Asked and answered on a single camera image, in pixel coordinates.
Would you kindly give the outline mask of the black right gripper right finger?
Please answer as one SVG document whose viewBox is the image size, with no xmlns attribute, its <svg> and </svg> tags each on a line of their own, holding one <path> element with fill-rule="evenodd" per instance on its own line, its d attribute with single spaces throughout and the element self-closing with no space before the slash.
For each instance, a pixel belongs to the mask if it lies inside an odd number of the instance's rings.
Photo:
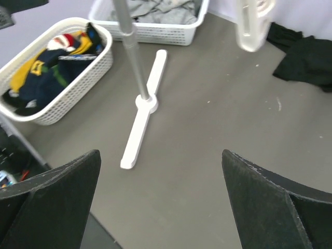
<svg viewBox="0 0 332 249">
<path fill-rule="evenodd" d="M 242 248 L 331 248 L 331 194 L 225 149 L 222 169 Z"/>
</svg>

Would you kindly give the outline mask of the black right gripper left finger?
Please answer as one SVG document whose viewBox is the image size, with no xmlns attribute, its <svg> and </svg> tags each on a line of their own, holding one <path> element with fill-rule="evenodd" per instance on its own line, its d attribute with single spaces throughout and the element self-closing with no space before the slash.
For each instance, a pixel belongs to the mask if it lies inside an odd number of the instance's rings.
<svg viewBox="0 0 332 249">
<path fill-rule="evenodd" d="M 1 248 L 80 248 L 101 168 L 99 150 L 1 189 Z"/>
</svg>

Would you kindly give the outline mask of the navy santa sock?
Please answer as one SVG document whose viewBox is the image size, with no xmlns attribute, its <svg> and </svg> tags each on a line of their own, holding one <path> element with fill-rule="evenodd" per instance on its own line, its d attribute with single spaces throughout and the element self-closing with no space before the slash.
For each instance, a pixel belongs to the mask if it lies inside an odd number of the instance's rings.
<svg viewBox="0 0 332 249">
<path fill-rule="evenodd" d="M 72 52 L 75 50 L 74 44 L 77 42 L 75 37 L 71 34 L 61 34 L 51 39 L 46 48 L 48 50 L 65 50 Z"/>
</svg>

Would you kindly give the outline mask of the white clip sock hanger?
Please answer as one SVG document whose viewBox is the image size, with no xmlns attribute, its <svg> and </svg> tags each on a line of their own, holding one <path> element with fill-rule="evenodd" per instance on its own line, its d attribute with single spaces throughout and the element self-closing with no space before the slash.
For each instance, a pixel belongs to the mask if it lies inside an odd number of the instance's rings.
<svg viewBox="0 0 332 249">
<path fill-rule="evenodd" d="M 270 29 L 270 13 L 275 1 L 236 1 L 236 35 L 239 47 L 256 52 L 265 42 Z"/>
</svg>

